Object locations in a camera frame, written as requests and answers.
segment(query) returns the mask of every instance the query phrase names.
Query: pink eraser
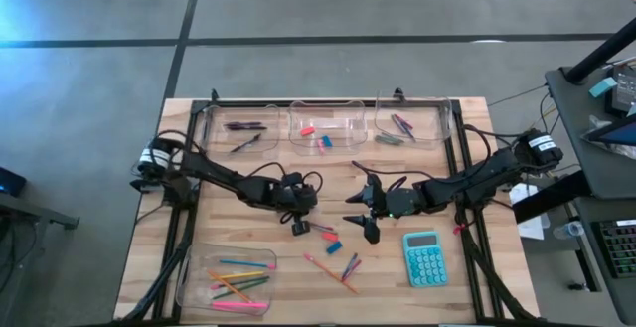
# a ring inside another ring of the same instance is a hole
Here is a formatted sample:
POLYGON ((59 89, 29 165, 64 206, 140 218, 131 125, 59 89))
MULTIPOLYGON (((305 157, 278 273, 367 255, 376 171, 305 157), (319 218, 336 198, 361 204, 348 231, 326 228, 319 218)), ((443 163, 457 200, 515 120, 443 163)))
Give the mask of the pink eraser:
POLYGON ((331 233, 323 233, 322 234, 322 239, 324 240, 328 240, 330 242, 337 242, 338 241, 338 236, 335 234, 331 234, 331 233))
POLYGON ((303 130, 300 131, 300 135, 301 136, 306 136, 306 135, 310 135, 311 133, 315 132, 316 129, 314 127, 307 127, 303 130))

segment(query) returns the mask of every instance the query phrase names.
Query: wooden tabletop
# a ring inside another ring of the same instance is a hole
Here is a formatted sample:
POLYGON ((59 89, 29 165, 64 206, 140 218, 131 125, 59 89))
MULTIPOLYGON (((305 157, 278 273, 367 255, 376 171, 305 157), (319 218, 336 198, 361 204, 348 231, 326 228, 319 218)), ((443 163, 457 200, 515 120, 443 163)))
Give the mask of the wooden tabletop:
MULTIPOLYGON (((458 98, 465 123, 479 129, 492 131, 486 101, 481 97, 458 98)), ((166 101, 159 130, 178 129, 185 132, 188 124, 191 99, 166 101)), ((287 139, 287 110, 280 110, 280 141, 273 150, 287 172, 320 172, 325 179, 318 194, 318 205, 308 219, 318 224, 335 227, 343 247, 328 255, 326 242, 318 232, 312 231, 300 237, 291 234, 290 225, 281 225, 280 215, 272 211, 254 209, 239 201, 234 194, 210 184, 203 184, 199 201, 194 241, 196 244, 227 245, 248 248, 268 248, 277 255, 275 290, 271 308, 260 317, 220 317, 204 309, 185 308, 182 323, 263 323, 263 324, 422 324, 422 323, 470 323, 474 311, 466 275, 466 266, 459 236, 453 234, 455 207, 433 215, 421 214, 399 220, 379 220, 382 230, 377 245, 370 245, 363 237, 362 228, 342 220, 346 215, 360 215, 368 209, 360 204, 346 204, 344 200, 359 192, 366 182, 365 174, 351 164, 355 159, 363 165, 383 170, 424 170, 439 177, 448 175, 443 145, 436 149, 393 147, 373 140, 377 129, 374 112, 367 109, 369 139, 360 146, 356 155, 301 156, 294 152, 287 139), (448 284, 444 287, 412 288, 408 283, 403 259, 401 238, 410 232, 436 231, 440 236, 448 284), (356 295, 330 278, 317 266, 303 258, 309 252, 320 262, 340 273, 356 252, 362 260, 350 278, 350 283, 360 291, 356 295)), ((474 161, 483 159, 486 149, 482 140, 468 132, 471 155, 474 161)), ((494 148, 494 139, 490 140, 494 148)), ((456 157, 458 144, 454 144, 456 157)), ((254 157, 245 159, 214 159, 227 167, 247 174, 264 161, 254 157)), ((280 178, 276 167, 259 172, 263 176, 280 178)), ((399 176, 381 176, 385 187, 399 176)), ((409 176, 408 182, 424 180, 422 176, 409 176)), ((501 194, 499 200, 508 202, 501 194)), ((156 207, 159 194, 145 196, 139 214, 156 207)), ((115 317, 129 312, 146 292, 159 271, 164 249, 170 209, 162 209, 148 216, 134 231, 121 289, 115 308, 115 317)), ((484 211, 490 247, 497 273, 513 295, 531 313, 538 315, 526 258, 511 210, 492 204, 484 211)), ((491 312, 485 278, 479 273, 482 295, 487 315, 491 312)), ((174 284, 169 297, 174 295, 174 284)), ((171 302, 166 303, 169 315, 171 302)))

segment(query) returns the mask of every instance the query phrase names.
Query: clear plastic bin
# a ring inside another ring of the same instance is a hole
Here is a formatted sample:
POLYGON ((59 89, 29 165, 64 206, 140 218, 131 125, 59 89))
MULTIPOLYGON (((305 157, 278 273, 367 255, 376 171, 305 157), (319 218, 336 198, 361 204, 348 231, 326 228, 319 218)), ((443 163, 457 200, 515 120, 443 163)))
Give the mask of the clear plastic bin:
POLYGON ((218 275, 244 273, 262 271, 263 275, 252 277, 240 277, 228 279, 228 282, 237 282, 249 278, 269 276, 267 283, 254 286, 242 291, 250 300, 256 303, 271 304, 274 293, 275 270, 266 267, 255 267, 238 264, 220 263, 222 258, 252 261, 271 264, 276 266, 276 255, 269 249, 252 249, 231 246, 209 245, 209 244, 192 244, 186 259, 184 268, 179 276, 179 284, 177 286, 177 303, 183 308, 201 308, 210 310, 207 314, 210 316, 223 317, 239 317, 245 314, 260 316, 265 314, 269 309, 254 309, 243 312, 229 312, 217 310, 212 307, 212 302, 244 302, 235 293, 213 299, 215 295, 225 292, 225 289, 213 289, 212 286, 218 284, 212 280, 208 274, 208 269, 218 275))
POLYGON ((403 145, 435 149, 452 134, 454 123, 451 102, 446 97, 412 98, 401 102, 378 92, 374 125, 377 134, 384 132, 399 138, 404 141, 403 145), (394 122, 394 114, 412 126, 410 132, 413 137, 394 122))
POLYGON ((200 143, 205 145, 210 156, 216 159, 232 159, 239 157, 275 158, 280 139, 280 109, 275 105, 264 108, 223 108, 211 106, 203 114, 203 122, 198 124, 202 132, 200 143), (206 129, 206 119, 211 119, 206 129), (228 123, 260 122, 266 129, 231 130, 228 123), (254 143, 244 146, 236 152, 233 149, 250 141, 255 135, 260 137, 254 143))
POLYGON ((330 104, 294 101, 289 106, 289 141, 300 155, 356 154, 367 141, 365 105, 358 100, 330 104), (301 135, 308 127, 315 132, 301 135), (319 142, 325 135, 333 146, 321 151, 319 142))

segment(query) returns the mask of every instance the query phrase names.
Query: calculator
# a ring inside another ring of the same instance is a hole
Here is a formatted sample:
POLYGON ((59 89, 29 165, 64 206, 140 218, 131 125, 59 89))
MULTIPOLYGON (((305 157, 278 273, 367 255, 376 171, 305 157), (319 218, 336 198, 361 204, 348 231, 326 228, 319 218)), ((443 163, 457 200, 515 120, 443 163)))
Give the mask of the calculator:
POLYGON ((448 282, 444 253, 436 232, 408 233, 402 238, 404 261, 413 287, 444 286, 448 282))

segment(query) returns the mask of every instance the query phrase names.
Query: gray floor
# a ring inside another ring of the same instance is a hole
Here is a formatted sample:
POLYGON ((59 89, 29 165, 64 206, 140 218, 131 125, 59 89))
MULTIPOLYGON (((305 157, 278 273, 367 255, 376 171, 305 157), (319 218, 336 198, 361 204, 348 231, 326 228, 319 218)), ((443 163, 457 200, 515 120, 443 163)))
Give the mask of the gray floor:
MULTIPOLYGON (((0 40, 176 39, 187 1, 0 0, 0 40)), ((603 33, 634 8, 631 0, 199 0, 190 36, 603 33)), ((598 44, 189 48, 175 96, 208 96, 212 87, 226 97, 373 96, 400 86, 493 101, 543 83, 545 70, 574 64, 598 44)), ((18 325, 109 320, 139 199, 128 170, 156 127, 174 53, 0 49, 0 120, 11 122, 0 126, 0 166, 29 179, 29 200, 81 216, 75 232, 50 230, 18 325)), ((621 56, 628 55, 636 49, 621 56)), ((527 128, 543 94, 492 107, 494 129, 527 128)), ((560 125, 554 136, 562 165, 575 162, 560 125)), ((580 279, 573 254, 528 261, 544 317, 620 325, 606 293, 563 288, 580 279)))

